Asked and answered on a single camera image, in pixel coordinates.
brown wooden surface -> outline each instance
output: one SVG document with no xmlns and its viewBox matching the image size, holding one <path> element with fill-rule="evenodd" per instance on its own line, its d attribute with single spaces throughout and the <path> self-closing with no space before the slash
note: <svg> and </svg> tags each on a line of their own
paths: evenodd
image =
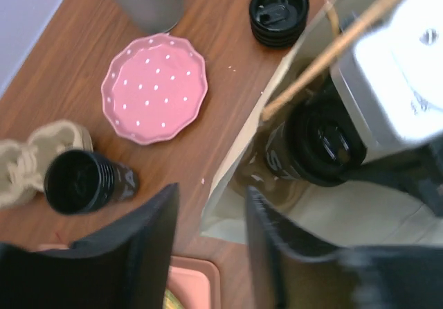
<svg viewBox="0 0 443 309">
<path fill-rule="evenodd" d="M 102 115 L 100 84 L 113 56 L 143 33 L 112 0 L 64 0 L 0 100 L 0 139 L 24 141 L 40 125 L 76 121 L 89 129 L 96 150 L 139 174 L 141 189 L 131 202 L 69 218 L 50 210 L 39 195 L 0 212 L 0 240 L 36 249 L 57 242 L 58 232 L 70 242 L 135 209 L 165 184 L 179 182 L 174 254 L 218 266 L 223 308 L 253 308 L 246 247 L 199 237 L 199 221 L 218 165 L 285 52 L 254 40 L 249 0 L 185 1 L 185 17 L 172 34 L 188 38 L 206 58 L 209 92 L 198 119 L 175 139 L 142 147 L 114 134 Z M 311 0 L 311 17 L 323 2 Z"/>
</svg>

light purple surface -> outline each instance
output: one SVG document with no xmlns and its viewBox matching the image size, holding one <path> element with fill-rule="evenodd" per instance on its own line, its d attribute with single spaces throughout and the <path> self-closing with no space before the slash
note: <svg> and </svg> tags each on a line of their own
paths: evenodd
<svg viewBox="0 0 443 309">
<path fill-rule="evenodd" d="M 0 0 L 0 97 L 63 0 Z"/>
</svg>

pink plate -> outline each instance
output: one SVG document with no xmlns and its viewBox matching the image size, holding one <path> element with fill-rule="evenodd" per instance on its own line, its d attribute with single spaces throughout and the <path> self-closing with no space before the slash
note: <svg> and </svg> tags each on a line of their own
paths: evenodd
<svg viewBox="0 0 443 309">
<path fill-rule="evenodd" d="M 141 145 L 167 141 L 195 120 L 207 91 L 205 60 L 190 42 L 156 34 L 112 60 L 103 113 L 118 136 Z"/>
</svg>

brown rope handle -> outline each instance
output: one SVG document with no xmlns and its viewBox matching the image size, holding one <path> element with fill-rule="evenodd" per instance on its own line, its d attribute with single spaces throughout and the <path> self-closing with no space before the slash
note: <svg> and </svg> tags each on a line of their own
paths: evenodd
<svg viewBox="0 0 443 309">
<path fill-rule="evenodd" d="M 301 73 L 298 79 L 284 90 L 262 111 L 262 120 L 269 120 L 281 107 L 288 103 L 307 84 L 325 70 L 352 42 L 365 30 L 392 10 L 401 0 L 376 0 L 342 35 L 337 37 L 317 58 Z"/>
</svg>

